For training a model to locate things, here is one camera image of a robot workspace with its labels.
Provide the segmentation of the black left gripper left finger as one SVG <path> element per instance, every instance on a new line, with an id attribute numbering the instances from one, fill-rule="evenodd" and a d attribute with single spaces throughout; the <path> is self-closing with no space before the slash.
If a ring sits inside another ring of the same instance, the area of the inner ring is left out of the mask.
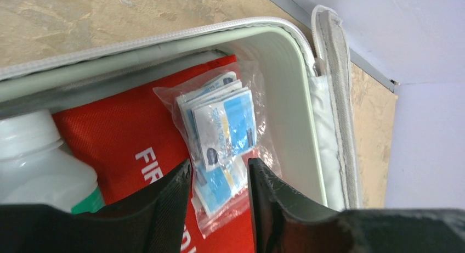
<path id="1" fill-rule="evenodd" d="M 189 160 L 95 213 L 45 204 L 1 206 L 1 252 L 180 252 L 192 170 Z"/>

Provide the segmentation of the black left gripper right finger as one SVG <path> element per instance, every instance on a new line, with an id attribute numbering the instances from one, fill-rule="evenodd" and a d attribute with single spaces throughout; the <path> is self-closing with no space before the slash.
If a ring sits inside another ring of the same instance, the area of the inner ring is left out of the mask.
<path id="1" fill-rule="evenodd" d="M 256 252 L 464 252 L 459 209 L 325 207 L 281 180 L 259 158 L 248 161 Z"/>

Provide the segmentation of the red first aid pouch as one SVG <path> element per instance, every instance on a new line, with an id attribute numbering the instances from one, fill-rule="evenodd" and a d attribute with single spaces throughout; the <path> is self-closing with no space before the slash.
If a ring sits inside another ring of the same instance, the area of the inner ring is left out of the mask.
<path id="1" fill-rule="evenodd" d="M 152 91 L 174 87 L 197 75 L 237 62 L 228 55 L 104 99 L 53 114 L 73 155 L 98 175 L 107 204 L 115 203 L 163 177 L 188 158 L 188 150 L 169 111 Z M 147 252 L 254 252 L 251 217 L 245 213 L 203 238 L 191 202 L 179 248 L 167 235 Z"/>

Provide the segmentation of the clear wipe packets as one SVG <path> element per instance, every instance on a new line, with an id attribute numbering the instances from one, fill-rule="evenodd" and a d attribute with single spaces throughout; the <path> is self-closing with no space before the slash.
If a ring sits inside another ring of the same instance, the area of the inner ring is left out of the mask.
<path id="1" fill-rule="evenodd" d="M 170 111 L 194 169 L 192 205 L 204 237 L 249 208 L 248 160 L 281 173 L 257 63 L 239 61 L 154 93 Z"/>

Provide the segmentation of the white green-label bottle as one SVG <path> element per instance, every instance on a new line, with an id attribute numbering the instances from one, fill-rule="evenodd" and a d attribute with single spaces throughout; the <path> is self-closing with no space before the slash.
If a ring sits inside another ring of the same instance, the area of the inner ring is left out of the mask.
<path id="1" fill-rule="evenodd" d="M 97 173 L 63 143 L 48 110 L 1 119 L 1 205 L 45 204 L 72 214 L 103 208 Z"/>

